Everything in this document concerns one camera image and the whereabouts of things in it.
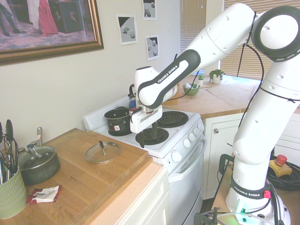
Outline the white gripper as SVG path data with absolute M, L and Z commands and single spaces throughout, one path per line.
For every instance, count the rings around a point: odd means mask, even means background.
M 131 115 L 130 130 L 133 133 L 137 133 L 136 141 L 140 144 L 141 148 L 144 148 L 144 138 L 143 130 L 152 125 L 152 138 L 157 138 L 158 133 L 158 122 L 162 117 L 163 108 L 160 105 L 158 108 L 154 109 L 151 113 L 146 113 L 145 111 L 139 111 Z

